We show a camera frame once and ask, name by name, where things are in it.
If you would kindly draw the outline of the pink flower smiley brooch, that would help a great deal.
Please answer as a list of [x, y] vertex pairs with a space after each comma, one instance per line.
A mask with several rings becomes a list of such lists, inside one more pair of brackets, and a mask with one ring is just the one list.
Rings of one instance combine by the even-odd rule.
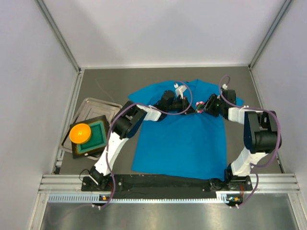
[[202, 113], [203, 108], [204, 108], [204, 102], [203, 101], [196, 102], [196, 112], [197, 113]]

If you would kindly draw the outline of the blue t-shirt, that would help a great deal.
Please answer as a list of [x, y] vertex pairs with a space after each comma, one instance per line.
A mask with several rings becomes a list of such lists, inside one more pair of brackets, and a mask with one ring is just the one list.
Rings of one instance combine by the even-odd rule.
[[167, 115], [140, 128], [132, 171], [224, 180], [224, 119], [206, 113]]

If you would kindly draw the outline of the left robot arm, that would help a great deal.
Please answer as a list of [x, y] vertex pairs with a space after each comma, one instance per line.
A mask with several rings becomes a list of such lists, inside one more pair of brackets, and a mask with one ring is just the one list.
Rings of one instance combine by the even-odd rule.
[[111, 190], [113, 165], [126, 142], [132, 138], [144, 121], [160, 122], [168, 115], [196, 113], [192, 103], [182, 92], [165, 91], [153, 105], [128, 101], [113, 118], [107, 133], [107, 145], [88, 176], [83, 178], [82, 191]]

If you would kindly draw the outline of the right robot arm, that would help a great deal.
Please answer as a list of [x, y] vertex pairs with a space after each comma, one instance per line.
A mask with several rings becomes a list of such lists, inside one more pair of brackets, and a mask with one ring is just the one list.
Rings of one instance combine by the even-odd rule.
[[220, 89], [205, 102], [196, 103], [198, 112], [224, 119], [244, 126], [244, 147], [235, 161], [225, 170], [225, 183], [230, 189], [248, 184], [249, 175], [259, 161], [281, 146], [281, 135], [274, 111], [249, 109], [236, 104], [236, 92]]

